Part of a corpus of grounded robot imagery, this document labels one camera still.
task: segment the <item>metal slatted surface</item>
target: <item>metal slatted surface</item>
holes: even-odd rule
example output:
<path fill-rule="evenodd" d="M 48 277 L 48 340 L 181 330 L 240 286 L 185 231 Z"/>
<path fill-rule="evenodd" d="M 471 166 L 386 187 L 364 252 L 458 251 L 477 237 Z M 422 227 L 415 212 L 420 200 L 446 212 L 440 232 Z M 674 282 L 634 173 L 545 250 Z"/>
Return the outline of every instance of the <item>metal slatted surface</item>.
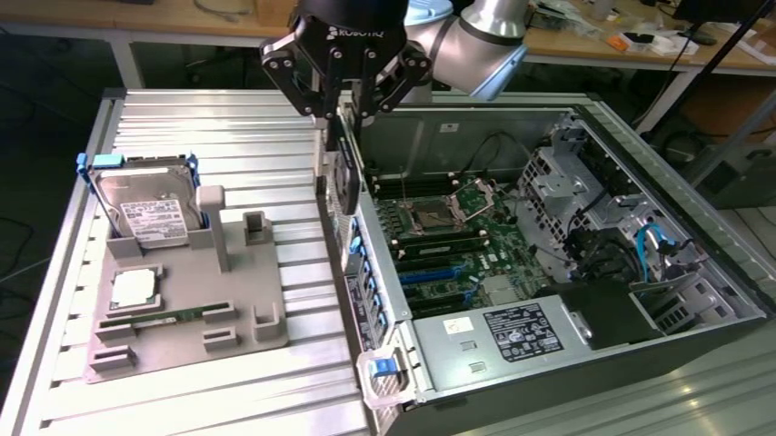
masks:
<path fill-rule="evenodd" d="M 115 151 L 193 151 L 201 180 L 227 189 L 224 222 L 261 210 L 273 222 L 290 345 L 85 384 L 85 343 L 108 221 L 91 205 L 40 434 L 359 434 L 366 421 L 343 336 L 312 189 L 316 132 L 276 94 L 131 92 Z"/>

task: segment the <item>power supply label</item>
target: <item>power supply label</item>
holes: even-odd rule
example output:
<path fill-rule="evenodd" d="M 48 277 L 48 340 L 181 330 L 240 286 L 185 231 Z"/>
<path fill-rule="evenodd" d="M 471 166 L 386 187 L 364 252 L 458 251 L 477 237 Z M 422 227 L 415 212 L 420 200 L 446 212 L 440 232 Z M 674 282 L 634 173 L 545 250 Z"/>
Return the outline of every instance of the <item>power supply label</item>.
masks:
<path fill-rule="evenodd" d="M 559 338 L 537 303 L 487 312 L 483 316 L 505 361 L 518 362 L 562 350 Z"/>
<path fill-rule="evenodd" d="M 121 212 L 141 243 L 185 236 L 185 221 L 177 200 L 121 203 Z"/>

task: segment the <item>workbench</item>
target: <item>workbench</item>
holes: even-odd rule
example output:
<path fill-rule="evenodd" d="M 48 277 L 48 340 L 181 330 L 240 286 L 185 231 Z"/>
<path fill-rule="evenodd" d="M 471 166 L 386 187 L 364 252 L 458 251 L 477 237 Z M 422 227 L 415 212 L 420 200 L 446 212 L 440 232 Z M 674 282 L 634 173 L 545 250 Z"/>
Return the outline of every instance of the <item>workbench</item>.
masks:
<path fill-rule="evenodd" d="M 191 0 L 156 0 L 153 5 L 131 5 L 113 0 L 4 0 L 0 2 L 0 25 L 17 35 L 97 39 L 111 45 L 119 72 L 128 88 L 141 88 L 143 77 L 132 53 L 132 43 L 181 45 L 217 45 L 259 47 L 265 38 L 287 34 L 288 14 L 296 0 L 233 0 L 219 5 L 228 8 L 243 5 L 252 8 L 249 15 L 236 23 L 196 9 Z M 609 22 L 595 22 L 587 16 L 590 5 L 571 0 L 587 22 L 605 32 L 614 30 Z M 651 21 L 662 15 L 667 27 L 673 19 L 657 8 L 635 0 L 617 0 L 625 13 Z M 676 67 L 678 76 L 667 86 L 663 96 L 651 108 L 637 132 L 647 131 L 662 118 L 681 92 L 701 72 L 729 35 L 716 29 L 704 30 L 717 38 L 713 46 L 701 46 L 693 56 L 685 56 Z M 673 56 L 651 52 L 622 54 L 597 38 L 570 31 L 530 29 L 525 38 L 529 54 L 525 62 L 570 64 L 637 70 L 665 71 Z M 741 49 L 734 48 L 716 69 L 717 74 L 776 76 L 776 67 L 762 64 Z"/>
<path fill-rule="evenodd" d="M 601 122 L 625 128 L 613 112 L 581 94 L 507 98 L 583 104 Z M 291 342 L 273 351 L 116 381 L 81 381 L 108 222 L 78 179 L 0 415 L 0 434 L 368 434 L 315 204 L 318 134 L 279 92 L 136 90 L 103 100 L 89 154 L 193 151 L 203 184 L 217 183 L 227 190 L 223 221 L 233 222 L 256 209 L 273 221 Z M 733 233 L 722 225 L 720 237 Z M 772 434 L 773 327 L 663 377 L 467 434 Z"/>
<path fill-rule="evenodd" d="M 191 151 L 201 183 L 227 190 L 224 223 L 240 221 L 251 210 L 272 220 L 290 343 L 268 352 L 85 384 L 85 343 L 109 224 L 78 180 L 0 434 L 17 434 L 21 424 L 24 434 L 50 436 L 367 432 L 315 201 L 319 135 L 276 92 L 140 90 L 103 100 L 88 154 Z M 14 416 L 22 417 L 16 423 Z"/>

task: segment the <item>wooden desk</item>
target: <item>wooden desk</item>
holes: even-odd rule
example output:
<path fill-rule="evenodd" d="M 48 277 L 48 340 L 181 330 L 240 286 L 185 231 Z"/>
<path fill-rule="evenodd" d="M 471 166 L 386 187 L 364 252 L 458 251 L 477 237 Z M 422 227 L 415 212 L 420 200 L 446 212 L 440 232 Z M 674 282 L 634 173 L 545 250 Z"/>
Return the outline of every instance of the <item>wooden desk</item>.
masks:
<path fill-rule="evenodd" d="M 119 4 L 113 24 L 119 29 L 175 32 L 181 34 L 280 37 L 288 34 L 288 15 L 295 1 L 265 0 L 260 11 L 255 0 L 203 0 L 205 5 L 224 10 L 251 9 L 252 14 L 229 23 L 207 14 L 192 0 L 156 0 L 153 5 Z"/>
<path fill-rule="evenodd" d="M 111 0 L 0 0 L 0 22 L 115 28 Z"/>
<path fill-rule="evenodd" d="M 623 29 L 611 22 L 599 22 L 589 17 L 591 5 L 585 5 L 581 0 L 571 0 L 573 4 L 581 10 L 583 19 L 603 30 L 606 34 L 619 32 Z M 676 21 L 666 14 L 659 12 L 655 7 L 642 5 L 637 0 L 617 0 L 615 7 L 630 15 L 645 18 L 645 21 L 653 21 L 654 16 L 659 15 L 663 19 L 665 27 L 674 28 L 684 22 Z M 704 31 L 716 39 L 717 44 L 698 48 L 693 56 L 682 56 L 678 65 L 704 66 L 717 53 L 718 48 L 730 38 L 730 34 L 714 27 L 705 26 Z M 659 56 L 651 51 L 643 53 L 622 53 L 614 50 L 602 40 L 578 36 L 574 32 L 554 32 L 543 29 L 530 29 L 525 38 L 525 44 L 529 46 L 530 55 L 573 57 L 578 59 L 609 60 L 617 63 L 642 63 L 654 64 L 658 68 L 665 69 L 674 61 L 674 56 Z M 769 69 L 776 72 L 776 67 L 762 64 L 753 56 L 746 54 L 741 49 L 734 48 L 722 61 L 725 68 L 737 69 Z"/>
<path fill-rule="evenodd" d="M 107 41 L 112 46 L 125 87 L 140 88 L 141 74 L 131 48 L 135 42 L 256 47 L 264 37 L 287 34 L 287 17 L 296 0 L 203 1 L 221 9 L 252 6 L 253 13 L 231 23 L 200 11 L 192 0 L 156 0 L 153 5 L 123 4 L 117 0 L 0 0 L 0 25 L 20 35 L 81 37 Z M 605 32 L 618 30 L 617 24 L 597 22 L 589 18 L 590 5 L 585 5 L 581 0 L 571 1 L 587 23 Z M 637 0 L 617 0 L 615 5 L 621 11 L 645 17 L 647 21 L 659 15 L 666 26 L 672 27 L 674 24 L 673 19 L 657 8 L 642 5 Z M 717 44 L 710 47 L 701 46 L 696 55 L 682 57 L 676 68 L 680 75 L 638 126 L 639 131 L 649 130 L 657 123 L 730 37 L 714 28 L 704 30 L 717 38 Z M 530 29 L 525 43 L 529 46 L 529 63 L 663 71 L 674 60 L 673 56 L 659 56 L 653 52 L 623 54 L 609 47 L 602 39 L 586 38 L 566 31 Z M 716 73 L 776 76 L 776 67 L 762 64 L 736 48 Z"/>

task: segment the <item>floor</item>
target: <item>floor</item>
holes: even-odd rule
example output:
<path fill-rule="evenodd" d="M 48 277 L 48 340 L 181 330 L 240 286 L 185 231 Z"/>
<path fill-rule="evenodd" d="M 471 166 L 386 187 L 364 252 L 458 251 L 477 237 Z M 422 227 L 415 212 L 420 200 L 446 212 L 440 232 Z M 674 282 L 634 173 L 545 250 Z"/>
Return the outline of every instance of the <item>floor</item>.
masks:
<path fill-rule="evenodd" d="M 137 45 L 148 87 L 269 87 L 256 64 L 240 56 L 224 63 L 184 67 L 228 50 L 179 45 Z M 105 44 L 0 35 L 0 404 L 29 323 L 45 264 L 4 279 L 10 271 L 46 259 L 74 180 L 74 156 L 85 147 L 103 88 L 120 77 Z M 625 120 L 650 102 L 663 77 L 603 68 L 526 65 L 507 91 L 593 92 Z M 635 83 L 638 93 L 629 84 Z"/>

